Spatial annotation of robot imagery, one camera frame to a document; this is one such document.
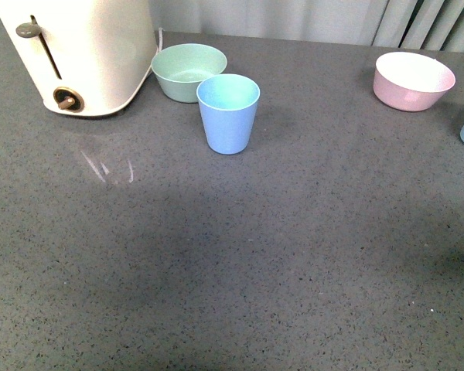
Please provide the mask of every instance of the pink bowl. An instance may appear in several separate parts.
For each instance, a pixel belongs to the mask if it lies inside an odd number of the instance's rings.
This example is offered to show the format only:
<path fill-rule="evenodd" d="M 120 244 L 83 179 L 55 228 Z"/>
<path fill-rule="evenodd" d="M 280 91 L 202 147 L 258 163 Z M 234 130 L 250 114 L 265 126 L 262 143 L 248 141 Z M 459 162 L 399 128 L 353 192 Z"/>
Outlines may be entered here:
<path fill-rule="evenodd" d="M 454 73 L 427 56 L 394 52 L 377 59 L 373 91 L 378 99 L 398 110 L 426 110 L 454 85 Z"/>

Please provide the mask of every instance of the curtain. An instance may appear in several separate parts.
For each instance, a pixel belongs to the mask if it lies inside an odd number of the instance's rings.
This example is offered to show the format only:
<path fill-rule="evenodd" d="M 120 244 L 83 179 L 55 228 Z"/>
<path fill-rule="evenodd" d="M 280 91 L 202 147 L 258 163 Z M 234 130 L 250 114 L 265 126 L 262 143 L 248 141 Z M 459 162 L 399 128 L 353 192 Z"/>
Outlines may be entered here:
<path fill-rule="evenodd" d="M 464 52 L 464 0 L 148 1 L 167 31 Z"/>
<path fill-rule="evenodd" d="M 464 52 L 464 0 L 390 0 L 374 45 Z"/>

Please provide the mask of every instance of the toaster knob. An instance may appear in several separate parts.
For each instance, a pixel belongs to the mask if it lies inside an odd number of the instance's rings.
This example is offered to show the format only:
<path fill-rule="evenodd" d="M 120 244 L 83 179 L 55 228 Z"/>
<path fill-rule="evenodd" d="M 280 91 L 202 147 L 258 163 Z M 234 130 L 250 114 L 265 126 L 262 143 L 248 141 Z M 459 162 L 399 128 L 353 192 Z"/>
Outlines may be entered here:
<path fill-rule="evenodd" d="M 24 39 L 31 39 L 32 37 L 36 37 L 41 33 L 41 27 L 32 22 L 23 23 L 17 26 L 15 33 Z"/>
<path fill-rule="evenodd" d="M 83 98 L 69 87 L 57 87 L 53 99 L 63 111 L 81 112 L 84 109 Z"/>

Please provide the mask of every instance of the green bowl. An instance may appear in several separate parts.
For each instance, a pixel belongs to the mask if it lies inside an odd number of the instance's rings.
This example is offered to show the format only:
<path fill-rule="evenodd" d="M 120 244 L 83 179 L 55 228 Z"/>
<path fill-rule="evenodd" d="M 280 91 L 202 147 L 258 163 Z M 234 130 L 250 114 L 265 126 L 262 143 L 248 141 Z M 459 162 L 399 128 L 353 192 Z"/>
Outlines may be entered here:
<path fill-rule="evenodd" d="M 152 69 L 167 97 L 184 103 L 196 103 L 198 85 L 227 66 L 227 58 L 218 49 L 202 44 L 170 46 L 153 57 Z"/>

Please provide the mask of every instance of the toaster slot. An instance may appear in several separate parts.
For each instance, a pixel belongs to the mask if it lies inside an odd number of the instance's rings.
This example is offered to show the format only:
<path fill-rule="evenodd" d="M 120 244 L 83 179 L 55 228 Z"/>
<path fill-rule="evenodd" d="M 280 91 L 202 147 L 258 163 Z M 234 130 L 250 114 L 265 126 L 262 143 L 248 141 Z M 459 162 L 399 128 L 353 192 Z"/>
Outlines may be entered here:
<path fill-rule="evenodd" d="M 53 71 L 56 74 L 56 77 L 59 80 L 62 80 L 62 77 L 60 76 L 60 71 L 55 64 L 55 60 L 53 59 L 52 53 L 49 51 L 49 47 L 46 43 L 45 36 L 43 36 L 43 34 L 41 33 L 41 27 L 39 27 L 38 22 L 36 21 L 36 17 L 34 15 L 31 15 L 31 22 L 19 25 L 15 29 L 15 33 L 17 33 L 18 36 L 24 39 L 30 39 L 32 37 L 38 36 L 39 41 L 41 42 L 41 45 L 45 50 L 46 56 L 48 56 L 48 60 L 52 65 Z"/>

